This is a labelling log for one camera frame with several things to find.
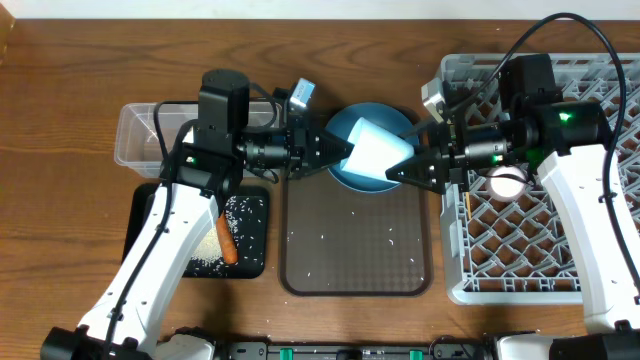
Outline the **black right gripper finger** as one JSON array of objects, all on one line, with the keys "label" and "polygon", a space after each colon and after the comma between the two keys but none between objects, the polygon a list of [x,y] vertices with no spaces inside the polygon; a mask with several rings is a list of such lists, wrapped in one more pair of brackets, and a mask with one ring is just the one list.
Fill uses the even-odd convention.
[{"label": "black right gripper finger", "polygon": [[449,159],[440,152],[423,152],[387,169],[385,175],[388,180],[445,193],[449,167]]},{"label": "black right gripper finger", "polygon": [[433,117],[427,117],[416,123],[411,129],[401,133],[399,137],[402,139],[408,139],[413,136],[420,136],[422,133],[426,132],[434,123],[435,119]]}]

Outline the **dark blue plate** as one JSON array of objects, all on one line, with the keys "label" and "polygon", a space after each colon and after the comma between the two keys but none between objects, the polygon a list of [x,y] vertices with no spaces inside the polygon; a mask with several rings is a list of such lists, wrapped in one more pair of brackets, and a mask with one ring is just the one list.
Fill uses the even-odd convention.
[{"label": "dark blue plate", "polygon": [[[396,108],[381,103],[365,102],[350,105],[336,113],[329,120],[326,129],[332,134],[347,140],[354,124],[361,117],[390,131],[398,137],[401,133],[412,127],[409,118]],[[403,140],[410,143],[413,147],[420,144],[416,136]],[[380,193],[391,190],[399,185],[399,182],[396,181],[394,181],[394,183],[387,183],[363,176],[348,174],[341,171],[339,165],[340,163],[330,167],[331,174],[344,186],[353,190],[365,193]]]}]

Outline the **light blue plastic cup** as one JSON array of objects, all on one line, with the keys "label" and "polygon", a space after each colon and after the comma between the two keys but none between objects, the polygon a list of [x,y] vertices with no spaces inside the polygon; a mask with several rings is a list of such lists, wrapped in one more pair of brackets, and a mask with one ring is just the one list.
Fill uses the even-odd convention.
[{"label": "light blue plastic cup", "polygon": [[414,147],[390,131],[361,117],[354,124],[347,141],[353,145],[339,169],[352,175],[394,183],[386,171],[414,155]]}]

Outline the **wooden chopstick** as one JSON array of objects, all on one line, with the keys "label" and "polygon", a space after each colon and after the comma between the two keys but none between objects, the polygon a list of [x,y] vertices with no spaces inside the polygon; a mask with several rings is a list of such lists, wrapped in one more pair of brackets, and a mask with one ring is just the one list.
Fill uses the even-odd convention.
[{"label": "wooden chopstick", "polygon": [[465,192],[464,195],[465,195],[465,205],[466,205],[466,211],[467,211],[467,220],[471,221],[473,208],[472,208],[472,205],[471,205],[470,193],[469,192]]}]

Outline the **pink plastic cup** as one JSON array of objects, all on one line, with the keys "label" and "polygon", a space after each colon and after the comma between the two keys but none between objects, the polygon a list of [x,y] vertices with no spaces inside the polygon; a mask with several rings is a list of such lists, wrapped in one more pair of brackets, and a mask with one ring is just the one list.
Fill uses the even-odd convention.
[{"label": "pink plastic cup", "polygon": [[487,192],[493,199],[500,202],[516,200],[528,186],[524,172],[517,167],[491,169],[485,178]]}]

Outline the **orange carrot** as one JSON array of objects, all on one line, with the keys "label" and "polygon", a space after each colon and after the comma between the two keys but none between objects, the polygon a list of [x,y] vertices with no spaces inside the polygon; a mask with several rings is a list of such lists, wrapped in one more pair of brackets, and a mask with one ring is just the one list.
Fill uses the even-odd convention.
[{"label": "orange carrot", "polygon": [[238,261],[237,248],[224,212],[216,221],[216,233],[224,262],[228,265],[236,264]]}]

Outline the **pile of white rice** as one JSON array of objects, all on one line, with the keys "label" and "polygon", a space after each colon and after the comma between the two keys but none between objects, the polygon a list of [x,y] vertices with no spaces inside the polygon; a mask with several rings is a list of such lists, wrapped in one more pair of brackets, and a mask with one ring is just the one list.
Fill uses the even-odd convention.
[{"label": "pile of white rice", "polygon": [[196,277],[224,277],[240,265],[239,245],[236,241],[239,218],[234,214],[238,197],[231,197],[212,228],[196,247],[187,272]]}]

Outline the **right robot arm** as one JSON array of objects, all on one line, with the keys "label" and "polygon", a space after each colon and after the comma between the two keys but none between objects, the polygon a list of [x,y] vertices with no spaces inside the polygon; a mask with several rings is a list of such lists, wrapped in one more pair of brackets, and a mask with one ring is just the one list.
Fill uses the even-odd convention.
[{"label": "right robot arm", "polygon": [[445,82],[422,89],[432,115],[428,145],[391,167],[389,179],[434,193],[465,184],[471,170],[528,166],[560,217],[581,286],[587,332],[491,337],[495,359],[635,359],[639,355],[639,234],[619,176],[602,107],[567,102],[546,54],[506,57],[491,76],[508,119],[470,126]]}]

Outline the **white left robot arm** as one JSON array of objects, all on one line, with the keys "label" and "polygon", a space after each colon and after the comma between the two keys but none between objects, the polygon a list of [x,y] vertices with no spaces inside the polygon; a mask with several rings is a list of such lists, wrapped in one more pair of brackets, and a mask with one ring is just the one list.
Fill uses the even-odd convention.
[{"label": "white left robot arm", "polygon": [[142,230],[103,295],[73,330],[54,327],[44,340],[44,360],[212,359],[214,341],[195,329],[160,339],[162,322],[191,256],[221,220],[245,172],[284,170],[292,179],[313,175],[347,158],[347,141],[311,124],[315,89],[299,79],[273,105],[271,123],[248,123],[250,92],[257,84],[241,72],[205,73],[194,106],[174,144],[159,143],[161,184]]}]

